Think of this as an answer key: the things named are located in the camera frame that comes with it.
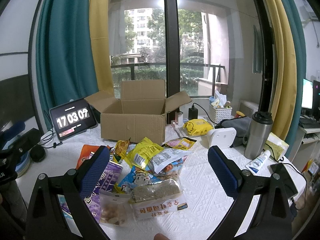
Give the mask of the teal curtain right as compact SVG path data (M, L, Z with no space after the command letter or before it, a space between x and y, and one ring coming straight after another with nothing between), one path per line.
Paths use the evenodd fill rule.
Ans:
M282 33L278 64L283 68L281 94L276 114L277 136L289 145L288 157L295 143L302 110L303 78L306 74L306 45L300 15L294 0L275 0Z

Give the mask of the clear bag of cookies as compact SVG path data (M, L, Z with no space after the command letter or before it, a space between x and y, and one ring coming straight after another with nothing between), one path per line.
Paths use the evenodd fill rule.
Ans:
M99 190L100 224L124 226L128 220L129 194Z

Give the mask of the blue cartoon snack bag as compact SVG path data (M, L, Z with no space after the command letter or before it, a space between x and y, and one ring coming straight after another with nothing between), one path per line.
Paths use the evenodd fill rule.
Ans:
M150 172L133 166L131 171L114 186L114 189L117 193L129 194L138 186L152 185L159 182L161 180Z

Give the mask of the clear bread snack bag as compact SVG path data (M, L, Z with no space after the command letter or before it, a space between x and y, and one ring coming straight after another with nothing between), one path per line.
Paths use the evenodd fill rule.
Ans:
M130 206L136 221L182 211L188 208L180 179L170 177L148 185L140 185L131 191Z

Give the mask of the teal curtain left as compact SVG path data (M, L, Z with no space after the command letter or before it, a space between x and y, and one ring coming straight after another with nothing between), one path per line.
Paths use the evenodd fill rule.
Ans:
M36 35L41 113L98 91L89 32L89 0L44 0Z

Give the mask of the black balcony railing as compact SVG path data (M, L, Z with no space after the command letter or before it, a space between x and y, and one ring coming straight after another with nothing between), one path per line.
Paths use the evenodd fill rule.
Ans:
M226 73L220 64L181 62L174 66L166 62L126 63L111 67L114 93L120 97L123 81L164 80L165 93L171 95L178 89L185 90L193 98L209 97Z

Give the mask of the open cardboard box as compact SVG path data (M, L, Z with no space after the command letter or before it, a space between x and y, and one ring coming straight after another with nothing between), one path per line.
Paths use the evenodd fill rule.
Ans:
M191 102L186 91L165 96L164 80L123 81L120 98L102 90L85 98L100 113L100 134L105 140L138 143L145 137L165 141L167 114Z

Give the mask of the small yellow noodle snack bag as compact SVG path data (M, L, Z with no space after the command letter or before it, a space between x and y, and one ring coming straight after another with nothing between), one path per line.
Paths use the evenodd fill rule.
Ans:
M120 164L123 159L127 155L127 149L129 148L130 141L129 140L119 140L116 143L116 146L112 152L113 154L113 161L115 163Z

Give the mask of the white desk with keyboard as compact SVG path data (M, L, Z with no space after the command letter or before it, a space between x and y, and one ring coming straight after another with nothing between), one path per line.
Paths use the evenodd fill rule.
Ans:
M302 171L310 160L319 157L319 125L313 128L298 126L289 160Z

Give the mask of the grey white label snack bag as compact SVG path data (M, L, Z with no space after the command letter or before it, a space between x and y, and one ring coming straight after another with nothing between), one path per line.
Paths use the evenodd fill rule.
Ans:
M165 148L151 158L148 163L149 170L154 174L169 174L171 171L177 170L191 154L191 151Z

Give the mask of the orange snack bag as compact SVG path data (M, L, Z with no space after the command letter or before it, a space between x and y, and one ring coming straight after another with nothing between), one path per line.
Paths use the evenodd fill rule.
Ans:
M81 164L90 159L91 156L99 149L100 146L93 146L93 145L84 145L81 149L80 157L77 161L76 170L81 166Z

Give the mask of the white charger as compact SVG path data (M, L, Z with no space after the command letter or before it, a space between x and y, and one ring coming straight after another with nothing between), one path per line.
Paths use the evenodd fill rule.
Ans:
M183 112L178 111L175 113L175 122L178 126L183 125Z

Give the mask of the yellow black pink snack bag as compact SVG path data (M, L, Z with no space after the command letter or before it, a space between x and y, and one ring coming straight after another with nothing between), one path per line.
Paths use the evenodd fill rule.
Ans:
M167 141L162 145L162 147L167 147L167 148L173 148L173 149L178 149L178 150L189 150L194 144L196 140L188 138L188 137L181 137L177 139L172 139Z

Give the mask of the yellow curtain right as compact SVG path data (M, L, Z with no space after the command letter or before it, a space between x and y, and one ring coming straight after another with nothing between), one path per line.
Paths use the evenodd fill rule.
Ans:
M287 14L281 0L266 0L277 54L277 84L272 102L272 133L286 139L295 111L297 95L296 53Z

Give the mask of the yellow-green packet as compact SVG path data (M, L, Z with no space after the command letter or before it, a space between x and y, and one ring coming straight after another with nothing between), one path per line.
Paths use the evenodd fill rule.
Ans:
M281 140L271 132L263 149L269 150L271 153L271 157L273 157L276 161L280 161L289 149L289 144L287 144L285 141Z

